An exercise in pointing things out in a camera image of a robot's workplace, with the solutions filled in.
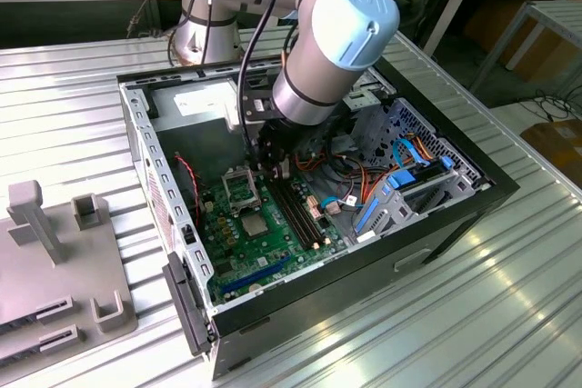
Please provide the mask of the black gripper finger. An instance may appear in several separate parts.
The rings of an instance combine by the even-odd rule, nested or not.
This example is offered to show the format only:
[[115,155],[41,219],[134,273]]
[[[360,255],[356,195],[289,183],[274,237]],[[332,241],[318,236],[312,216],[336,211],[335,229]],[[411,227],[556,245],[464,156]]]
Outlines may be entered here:
[[291,176],[291,164],[288,158],[276,162],[271,168],[271,179],[283,181],[289,179]]

